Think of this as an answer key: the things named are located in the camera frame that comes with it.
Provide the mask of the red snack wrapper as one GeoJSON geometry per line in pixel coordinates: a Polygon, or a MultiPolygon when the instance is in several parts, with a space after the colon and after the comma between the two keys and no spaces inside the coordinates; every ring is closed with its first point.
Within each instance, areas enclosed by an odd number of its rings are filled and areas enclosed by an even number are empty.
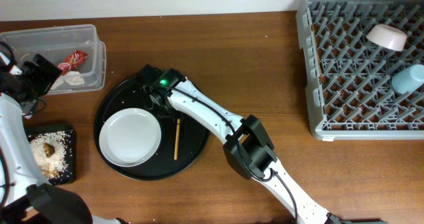
{"type": "Polygon", "coordinates": [[[88,54],[82,52],[80,50],[76,50],[72,54],[70,54],[65,60],[59,63],[58,67],[61,69],[61,75],[64,76],[74,68],[77,68],[81,64],[85,62],[88,54]]]}

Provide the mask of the white tissue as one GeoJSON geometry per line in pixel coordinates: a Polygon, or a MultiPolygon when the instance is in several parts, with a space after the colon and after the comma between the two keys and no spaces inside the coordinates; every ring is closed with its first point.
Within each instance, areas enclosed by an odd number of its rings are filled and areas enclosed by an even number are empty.
{"type": "Polygon", "coordinates": [[[83,85],[85,83],[84,78],[77,71],[71,71],[67,74],[60,76],[52,85],[51,89],[57,89],[62,84],[68,84],[71,86],[83,85]]]}

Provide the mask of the wooden chopstick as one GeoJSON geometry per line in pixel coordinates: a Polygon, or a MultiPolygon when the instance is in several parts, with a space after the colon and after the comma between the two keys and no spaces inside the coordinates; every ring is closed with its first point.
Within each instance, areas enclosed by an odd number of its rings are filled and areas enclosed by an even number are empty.
{"type": "Polygon", "coordinates": [[[312,28],[312,31],[313,31],[313,34],[314,34],[314,39],[315,39],[315,50],[316,50],[316,53],[317,53],[317,63],[318,63],[318,69],[319,69],[319,80],[322,81],[322,68],[321,68],[321,64],[320,64],[320,62],[321,62],[321,58],[320,58],[321,52],[320,52],[320,49],[319,49],[319,43],[320,43],[321,39],[320,39],[320,37],[319,37],[319,35],[317,33],[317,26],[316,25],[312,25],[311,28],[312,28]]]}
{"type": "Polygon", "coordinates": [[[174,144],[174,160],[178,159],[178,149],[179,149],[179,139],[180,139],[180,123],[181,123],[181,119],[178,118],[176,120],[176,137],[175,137],[175,144],[174,144]]]}

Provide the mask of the white plate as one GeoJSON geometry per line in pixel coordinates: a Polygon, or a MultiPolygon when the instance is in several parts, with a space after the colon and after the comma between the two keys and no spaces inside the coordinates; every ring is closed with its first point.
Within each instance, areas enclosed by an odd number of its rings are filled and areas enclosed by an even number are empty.
{"type": "Polygon", "coordinates": [[[144,109],[128,108],[104,122],[99,148],[107,161],[128,168],[150,159],[158,150],[161,138],[161,126],[155,116],[144,109]]]}

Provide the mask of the white bowl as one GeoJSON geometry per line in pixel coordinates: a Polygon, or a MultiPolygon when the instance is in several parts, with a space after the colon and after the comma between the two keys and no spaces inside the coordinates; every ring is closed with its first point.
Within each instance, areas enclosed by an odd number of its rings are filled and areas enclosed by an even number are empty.
{"type": "Polygon", "coordinates": [[[378,46],[400,52],[404,49],[407,34],[397,28],[378,24],[372,28],[366,38],[378,46]]]}

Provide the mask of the light blue cup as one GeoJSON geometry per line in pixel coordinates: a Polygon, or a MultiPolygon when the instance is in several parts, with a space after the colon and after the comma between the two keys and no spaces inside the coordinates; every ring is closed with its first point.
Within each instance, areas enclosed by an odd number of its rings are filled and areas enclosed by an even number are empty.
{"type": "Polygon", "coordinates": [[[415,91],[423,85],[423,76],[423,65],[412,65],[402,70],[392,78],[392,87],[400,94],[415,91]]]}

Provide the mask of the brown food scrap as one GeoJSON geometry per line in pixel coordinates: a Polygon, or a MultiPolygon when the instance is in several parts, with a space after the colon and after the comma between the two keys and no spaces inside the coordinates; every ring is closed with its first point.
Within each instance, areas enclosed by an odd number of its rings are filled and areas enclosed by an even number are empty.
{"type": "Polygon", "coordinates": [[[47,158],[50,158],[56,152],[55,147],[46,142],[43,144],[43,149],[47,158]]]}

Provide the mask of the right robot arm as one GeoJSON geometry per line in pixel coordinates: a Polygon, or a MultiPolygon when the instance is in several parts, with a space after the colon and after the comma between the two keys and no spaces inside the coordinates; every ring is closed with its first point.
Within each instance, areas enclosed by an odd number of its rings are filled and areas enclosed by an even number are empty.
{"type": "Polygon", "coordinates": [[[227,111],[177,70],[145,66],[138,75],[154,104],[169,114],[188,115],[214,134],[222,142],[231,168],[263,185],[293,215],[295,223],[340,223],[288,174],[266,129],[254,115],[244,118],[227,111]]]}

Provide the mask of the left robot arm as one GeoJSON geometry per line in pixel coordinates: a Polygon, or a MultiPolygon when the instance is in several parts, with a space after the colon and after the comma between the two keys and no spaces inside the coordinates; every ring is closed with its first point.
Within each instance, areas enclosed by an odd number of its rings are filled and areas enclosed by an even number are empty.
{"type": "Polygon", "coordinates": [[[2,223],[122,223],[92,215],[79,195],[48,183],[36,163],[23,125],[23,105],[40,101],[62,73],[35,54],[19,75],[14,58],[1,67],[2,223]]]}

